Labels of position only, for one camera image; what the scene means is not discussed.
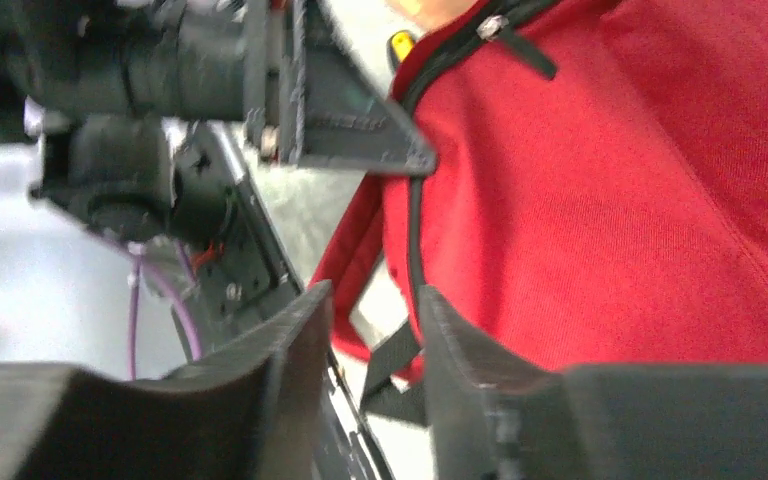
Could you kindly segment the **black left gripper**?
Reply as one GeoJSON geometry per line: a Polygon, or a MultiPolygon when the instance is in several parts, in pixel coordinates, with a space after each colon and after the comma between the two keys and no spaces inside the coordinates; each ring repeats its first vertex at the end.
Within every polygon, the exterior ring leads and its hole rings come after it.
{"type": "Polygon", "coordinates": [[[302,168],[425,176],[436,156],[338,41],[316,1],[23,1],[19,86],[44,106],[241,121],[260,155],[302,168]]]}

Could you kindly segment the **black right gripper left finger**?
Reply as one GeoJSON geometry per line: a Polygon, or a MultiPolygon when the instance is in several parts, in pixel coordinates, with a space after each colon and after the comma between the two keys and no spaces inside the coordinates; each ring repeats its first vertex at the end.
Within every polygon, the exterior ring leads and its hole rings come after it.
{"type": "Polygon", "coordinates": [[[320,282],[159,380],[0,363],[0,479],[309,479],[332,319],[320,282]]]}

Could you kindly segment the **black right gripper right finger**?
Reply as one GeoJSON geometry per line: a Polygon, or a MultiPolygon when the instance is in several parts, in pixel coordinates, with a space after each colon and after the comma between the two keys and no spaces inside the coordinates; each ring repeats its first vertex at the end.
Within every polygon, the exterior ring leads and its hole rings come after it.
{"type": "Polygon", "coordinates": [[[768,365],[549,372],[418,297],[442,479],[768,479],[768,365]]]}

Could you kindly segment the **red backpack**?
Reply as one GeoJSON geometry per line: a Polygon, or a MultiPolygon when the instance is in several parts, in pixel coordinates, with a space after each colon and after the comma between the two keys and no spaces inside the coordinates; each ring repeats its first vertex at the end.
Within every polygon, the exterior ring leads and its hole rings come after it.
{"type": "Polygon", "coordinates": [[[379,258],[547,369],[768,362],[768,1],[478,1],[392,93],[437,167],[366,176],[315,274],[364,410],[425,421],[417,319],[349,322],[379,258]]]}

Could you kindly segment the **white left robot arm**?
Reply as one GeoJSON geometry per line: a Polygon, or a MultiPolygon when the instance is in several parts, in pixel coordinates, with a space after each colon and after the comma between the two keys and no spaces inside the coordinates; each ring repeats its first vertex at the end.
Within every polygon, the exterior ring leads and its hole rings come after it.
{"type": "Polygon", "coordinates": [[[192,247],[190,358],[300,292],[229,129],[262,161],[423,176],[436,158],[318,1],[0,1],[0,144],[39,138],[46,200],[90,231],[192,247]]]}

